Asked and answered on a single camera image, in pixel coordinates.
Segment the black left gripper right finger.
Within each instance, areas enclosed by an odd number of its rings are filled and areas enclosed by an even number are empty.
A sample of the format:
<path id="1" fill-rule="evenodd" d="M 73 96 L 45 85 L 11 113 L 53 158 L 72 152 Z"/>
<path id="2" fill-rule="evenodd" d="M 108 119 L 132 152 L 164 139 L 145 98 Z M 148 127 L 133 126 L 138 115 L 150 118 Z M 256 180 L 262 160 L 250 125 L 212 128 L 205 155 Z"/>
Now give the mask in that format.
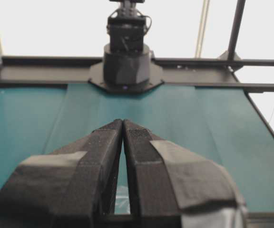
<path id="1" fill-rule="evenodd" d="M 227 170 L 129 120 L 123 123 L 131 212 L 147 228 L 245 228 Z"/>

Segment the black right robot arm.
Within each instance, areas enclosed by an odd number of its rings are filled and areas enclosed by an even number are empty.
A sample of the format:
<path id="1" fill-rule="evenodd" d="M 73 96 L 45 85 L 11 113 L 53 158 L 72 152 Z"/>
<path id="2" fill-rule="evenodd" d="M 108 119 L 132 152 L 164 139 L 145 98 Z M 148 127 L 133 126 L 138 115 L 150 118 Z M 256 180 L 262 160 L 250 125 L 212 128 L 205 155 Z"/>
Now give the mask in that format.
<path id="1" fill-rule="evenodd" d="M 137 8 L 143 0 L 118 0 L 108 17 L 109 43 L 104 47 L 104 80 L 113 85 L 137 85 L 149 80 L 150 50 L 144 36 L 151 26 Z"/>

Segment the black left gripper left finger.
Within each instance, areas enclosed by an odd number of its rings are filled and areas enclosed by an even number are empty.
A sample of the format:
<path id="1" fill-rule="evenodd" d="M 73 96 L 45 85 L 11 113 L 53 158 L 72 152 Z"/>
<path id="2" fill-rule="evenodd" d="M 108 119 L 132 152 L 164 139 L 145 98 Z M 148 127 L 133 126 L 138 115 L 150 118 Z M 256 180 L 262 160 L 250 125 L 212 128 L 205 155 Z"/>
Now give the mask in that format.
<path id="1" fill-rule="evenodd" d="M 0 189 L 0 228 L 92 228 L 115 211 L 122 148 L 116 119 L 49 154 L 22 161 Z"/>

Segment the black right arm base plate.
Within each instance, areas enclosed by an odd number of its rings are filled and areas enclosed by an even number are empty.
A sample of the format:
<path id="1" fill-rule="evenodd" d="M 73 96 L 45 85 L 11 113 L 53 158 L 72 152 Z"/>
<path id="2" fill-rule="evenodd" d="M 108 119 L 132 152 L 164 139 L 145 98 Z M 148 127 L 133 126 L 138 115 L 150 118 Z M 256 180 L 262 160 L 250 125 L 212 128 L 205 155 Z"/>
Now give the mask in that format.
<path id="1" fill-rule="evenodd" d="M 112 94 L 141 94 L 164 83 L 163 69 L 153 63 L 136 69 L 95 64 L 90 68 L 89 83 Z"/>

